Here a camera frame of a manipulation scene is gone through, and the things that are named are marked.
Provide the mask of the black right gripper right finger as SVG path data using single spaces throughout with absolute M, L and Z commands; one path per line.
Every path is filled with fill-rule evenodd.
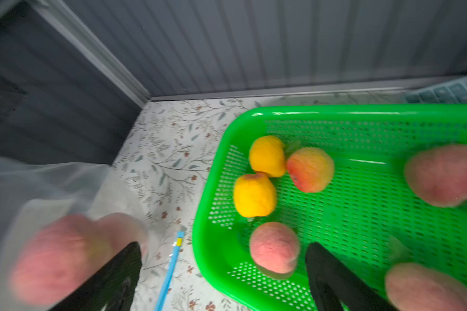
M 395 310 L 318 242 L 305 255 L 311 296 L 318 310 Z

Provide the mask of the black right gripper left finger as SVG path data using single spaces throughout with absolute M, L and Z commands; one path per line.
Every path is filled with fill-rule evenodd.
M 131 242 L 52 310 L 130 310 L 142 267 L 141 249 Z

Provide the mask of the red yellow peach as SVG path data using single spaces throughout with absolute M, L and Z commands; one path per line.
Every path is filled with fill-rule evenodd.
M 333 159 L 316 147 L 295 151 L 286 166 L 294 185 L 303 193 L 320 193 L 331 183 L 335 172 Z

